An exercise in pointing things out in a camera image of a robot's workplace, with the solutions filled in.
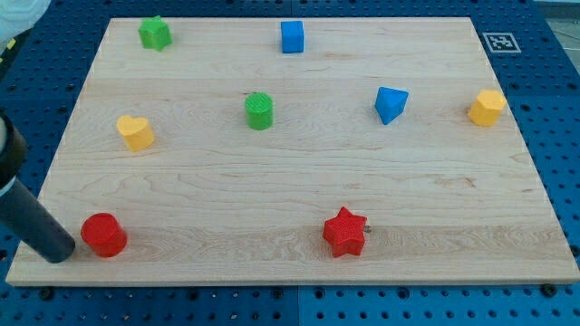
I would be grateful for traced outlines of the robot arm end black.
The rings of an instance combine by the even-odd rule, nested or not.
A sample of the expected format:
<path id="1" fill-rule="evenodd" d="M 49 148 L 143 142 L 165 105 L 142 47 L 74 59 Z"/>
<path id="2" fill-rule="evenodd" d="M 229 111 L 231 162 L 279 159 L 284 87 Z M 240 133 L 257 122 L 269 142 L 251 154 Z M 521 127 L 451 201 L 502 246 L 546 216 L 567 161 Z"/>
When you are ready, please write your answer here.
<path id="1" fill-rule="evenodd" d="M 14 123 L 1 113 L 5 140 L 1 143 L 1 187 L 5 187 L 18 173 L 26 155 L 26 142 Z"/>

